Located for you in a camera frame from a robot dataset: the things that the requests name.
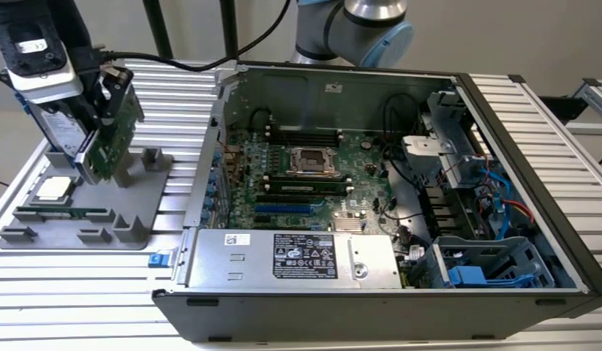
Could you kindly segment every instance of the cpu socket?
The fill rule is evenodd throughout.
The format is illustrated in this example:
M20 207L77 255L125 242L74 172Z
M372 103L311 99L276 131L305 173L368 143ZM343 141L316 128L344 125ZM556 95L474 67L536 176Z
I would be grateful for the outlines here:
M333 156L329 148L292 148L285 173L292 176L336 177L339 172L335 171Z

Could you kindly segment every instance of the power supply label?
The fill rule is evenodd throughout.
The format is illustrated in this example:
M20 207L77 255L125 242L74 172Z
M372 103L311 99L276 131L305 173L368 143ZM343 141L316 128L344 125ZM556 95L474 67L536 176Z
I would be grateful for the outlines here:
M272 252L277 279L337 279L332 235L275 234Z

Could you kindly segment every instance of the green circuit board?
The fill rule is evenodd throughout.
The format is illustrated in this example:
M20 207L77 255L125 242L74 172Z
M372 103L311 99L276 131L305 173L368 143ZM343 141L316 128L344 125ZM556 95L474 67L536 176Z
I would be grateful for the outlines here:
M101 179L109 179L128 150L133 139L136 121L142 118L142 111L133 90L125 93L114 122L100 129L100 134L89 148L89 160L94 173Z
M353 190L347 196L311 196L311 214L267 214L269 222L257 223L255 217L260 214L255 213L256 198L265 194L263 175L264 173L280 176L285 174L289 168L291 150L296 146L269 145L245 131L231 132L227 146L228 150L237 151L237 153L232 159L227 157L227 169L236 170L231 174L229 227L239 229L335 230L336 219L359 218L363 233L392 233L395 223L392 221L381 223L379 215L372 211L372 200L377 198L380 205L383 205L391 198L391 189L387 178L379 177L380 147L372 146L369 150L360 147L361 142L371 143L371 140L372 137L367 137L361 133L348 133L344 134L339 147L329 148L335 153L332 155L335 171L340 176L349 176L352 181ZM373 173L367 171L368 165L376 167ZM237 176L245 166L249 166L251 173Z

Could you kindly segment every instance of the black pole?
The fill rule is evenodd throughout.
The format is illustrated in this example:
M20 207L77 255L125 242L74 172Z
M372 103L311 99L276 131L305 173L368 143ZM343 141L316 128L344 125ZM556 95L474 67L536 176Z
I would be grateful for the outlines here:
M237 58L237 28L235 23L235 0L220 1L225 57Z
M171 41L165 31L164 14L161 13L158 0L142 0L144 11L146 12L148 25L153 34L157 55L164 59L172 59Z

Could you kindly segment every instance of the blue latch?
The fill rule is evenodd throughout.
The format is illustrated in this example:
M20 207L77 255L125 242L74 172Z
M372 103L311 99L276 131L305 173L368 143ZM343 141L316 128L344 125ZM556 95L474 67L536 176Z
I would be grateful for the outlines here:
M486 279L479 266L458 265L448 269L448 278L454 287L527 287L535 277L524 274L514 279Z
M167 268L171 254L150 254L148 257L148 268Z

